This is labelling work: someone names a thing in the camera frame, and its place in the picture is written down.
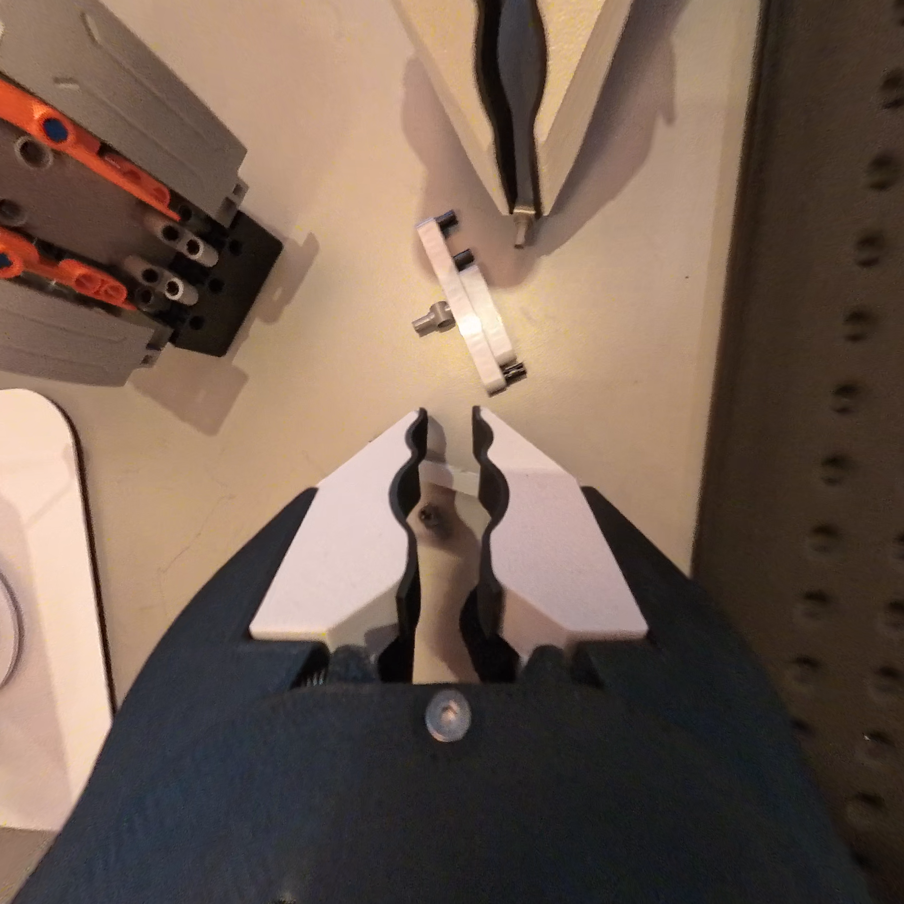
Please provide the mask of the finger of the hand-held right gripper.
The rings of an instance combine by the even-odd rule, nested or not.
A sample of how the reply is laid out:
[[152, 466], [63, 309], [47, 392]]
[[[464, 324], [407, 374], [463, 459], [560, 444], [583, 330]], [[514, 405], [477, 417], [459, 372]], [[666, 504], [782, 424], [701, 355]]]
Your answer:
[[631, 1], [539, 1], [545, 77], [533, 123], [541, 210], [550, 213], [581, 150]]
[[478, 2], [391, 4], [476, 176], [497, 209], [509, 215], [491, 119], [478, 87]]

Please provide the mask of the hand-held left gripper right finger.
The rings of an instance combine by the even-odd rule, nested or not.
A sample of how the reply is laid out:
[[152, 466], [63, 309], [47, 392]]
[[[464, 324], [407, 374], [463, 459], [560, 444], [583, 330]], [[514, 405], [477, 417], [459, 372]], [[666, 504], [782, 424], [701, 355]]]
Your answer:
[[635, 642], [649, 627], [578, 480], [485, 406], [472, 410], [489, 517], [470, 594], [470, 660], [513, 682], [546, 647]]

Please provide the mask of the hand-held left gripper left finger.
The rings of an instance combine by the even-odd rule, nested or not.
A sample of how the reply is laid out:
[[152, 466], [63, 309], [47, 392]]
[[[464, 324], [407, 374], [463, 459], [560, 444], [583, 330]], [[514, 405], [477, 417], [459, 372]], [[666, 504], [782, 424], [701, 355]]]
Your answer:
[[317, 484], [252, 638], [360, 648], [383, 681], [412, 680], [421, 589], [409, 516], [427, 440], [428, 414], [416, 409]]

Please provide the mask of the long grey beam with pins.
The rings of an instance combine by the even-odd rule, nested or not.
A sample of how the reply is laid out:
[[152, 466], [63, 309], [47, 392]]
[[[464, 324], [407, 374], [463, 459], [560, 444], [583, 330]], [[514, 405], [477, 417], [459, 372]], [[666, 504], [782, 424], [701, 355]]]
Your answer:
[[526, 367], [517, 353], [517, 363], [506, 373], [495, 362], [484, 338], [481, 323], [458, 275], [460, 270], [471, 263], [477, 264], [475, 255], [470, 249], [453, 253], [448, 247], [448, 238], [458, 228], [458, 224], [458, 214], [454, 210], [448, 210], [439, 216], [423, 220], [418, 224], [416, 232], [443, 292], [443, 299], [451, 306], [457, 321], [455, 327], [468, 349], [484, 390], [493, 396], [506, 390], [514, 382], [526, 378]]

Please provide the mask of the short grey beam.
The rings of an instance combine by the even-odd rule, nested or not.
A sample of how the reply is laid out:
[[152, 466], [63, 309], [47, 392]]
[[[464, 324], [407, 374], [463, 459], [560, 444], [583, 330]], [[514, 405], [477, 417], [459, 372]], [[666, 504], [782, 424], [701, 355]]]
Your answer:
[[471, 263], [460, 270], [458, 275], [471, 307], [481, 323], [484, 338], [495, 362], [501, 371], [506, 373], [517, 363], [516, 352], [481, 269], [476, 263]]

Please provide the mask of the grey orange toy model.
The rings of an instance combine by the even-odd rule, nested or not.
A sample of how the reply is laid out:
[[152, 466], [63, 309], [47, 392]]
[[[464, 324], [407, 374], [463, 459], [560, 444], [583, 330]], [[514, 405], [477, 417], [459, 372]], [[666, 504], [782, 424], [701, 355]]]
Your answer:
[[284, 248], [243, 144], [102, 2], [3, 1], [1, 33], [2, 371], [226, 356]]

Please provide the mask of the long plain grey beam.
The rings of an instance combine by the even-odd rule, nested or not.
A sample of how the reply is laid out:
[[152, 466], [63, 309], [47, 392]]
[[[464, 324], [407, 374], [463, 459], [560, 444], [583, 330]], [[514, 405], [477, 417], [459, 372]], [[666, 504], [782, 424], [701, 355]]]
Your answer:
[[450, 465], [445, 460], [426, 456], [420, 462], [420, 479], [427, 484], [461, 493], [479, 497], [480, 473], [479, 471], [459, 468]]

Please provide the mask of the black perforated mat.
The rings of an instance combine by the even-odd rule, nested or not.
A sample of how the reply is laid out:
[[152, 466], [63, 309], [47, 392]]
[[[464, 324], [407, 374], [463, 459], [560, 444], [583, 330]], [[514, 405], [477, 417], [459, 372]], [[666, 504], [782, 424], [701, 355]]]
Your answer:
[[694, 571], [902, 902], [903, 3], [763, 2]]

